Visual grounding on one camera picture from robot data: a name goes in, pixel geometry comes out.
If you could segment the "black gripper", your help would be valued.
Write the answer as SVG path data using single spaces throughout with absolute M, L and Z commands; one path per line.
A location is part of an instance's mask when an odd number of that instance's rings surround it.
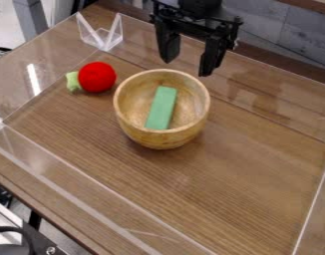
M 179 54 L 180 34 L 204 40 L 198 75 L 207 77 L 219 67 L 226 49 L 236 46 L 243 20 L 222 6 L 222 0 L 152 0 L 151 22 L 156 28 L 162 60 L 168 64 Z

